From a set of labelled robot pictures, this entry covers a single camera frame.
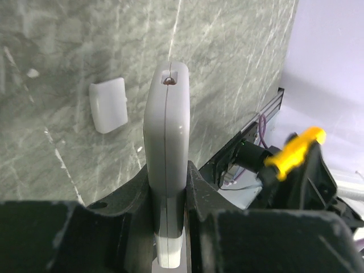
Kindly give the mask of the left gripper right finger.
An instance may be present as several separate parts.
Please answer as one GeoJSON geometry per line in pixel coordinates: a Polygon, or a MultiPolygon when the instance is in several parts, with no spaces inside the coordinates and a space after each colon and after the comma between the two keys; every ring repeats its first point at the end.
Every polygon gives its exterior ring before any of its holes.
{"type": "Polygon", "coordinates": [[[188,163],[188,272],[362,272],[352,234],[332,212],[242,210],[188,163]]]}

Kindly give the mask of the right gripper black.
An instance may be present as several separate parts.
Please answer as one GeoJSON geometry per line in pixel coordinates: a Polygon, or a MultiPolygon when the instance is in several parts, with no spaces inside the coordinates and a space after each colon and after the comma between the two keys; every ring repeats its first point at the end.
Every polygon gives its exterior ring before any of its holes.
{"type": "Polygon", "coordinates": [[[318,142],[311,144],[304,162],[282,181],[276,166],[263,167],[269,154],[264,140],[242,140],[218,193],[240,209],[331,210],[337,184],[324,163],[318,142]]]}

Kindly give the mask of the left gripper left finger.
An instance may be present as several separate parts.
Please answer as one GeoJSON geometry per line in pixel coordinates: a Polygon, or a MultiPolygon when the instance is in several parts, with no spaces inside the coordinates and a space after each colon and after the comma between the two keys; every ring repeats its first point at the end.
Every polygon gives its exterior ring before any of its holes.
{"type": "Polygon", "coordinates": [[[147,170],[89,206],[1,202],[2,272],[151,272],[147,170]]]}

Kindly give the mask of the white battery cover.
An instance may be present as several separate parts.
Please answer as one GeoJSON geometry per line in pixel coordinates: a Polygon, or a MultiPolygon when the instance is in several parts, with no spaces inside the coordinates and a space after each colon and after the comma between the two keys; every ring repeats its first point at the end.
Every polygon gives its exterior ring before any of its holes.
{"type": "Polygon", "coordinates": [[[90,84],[89,100],[94,126],[99,133],[107,134],[128,122],[124,78],[90,84]]]}

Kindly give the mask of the white remote control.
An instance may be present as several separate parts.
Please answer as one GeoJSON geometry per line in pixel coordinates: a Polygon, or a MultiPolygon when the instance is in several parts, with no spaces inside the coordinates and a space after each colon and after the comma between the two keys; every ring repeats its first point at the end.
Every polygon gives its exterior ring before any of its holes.
{"type": "Polygon", "coordinates": [[[154,72],[143,135],[151,190],[158,264],[180,266],[190,131],[188,67],[160,63],[154,72]]]}

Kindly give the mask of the yellow handled screwdriver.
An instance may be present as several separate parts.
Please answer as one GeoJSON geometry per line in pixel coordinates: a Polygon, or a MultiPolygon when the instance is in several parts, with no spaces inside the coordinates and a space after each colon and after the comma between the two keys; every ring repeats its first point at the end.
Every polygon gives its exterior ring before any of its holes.
{"type": "Polygon", "coordinates": [[[265,158],[264,166],[275,167],[277,170],[276,178],[283,181],[294,168],[304,163],[313,142],[323,144],[325,140],[326,132],[324,129],[310,127],[290,140],[277,154],[265,158]]]}

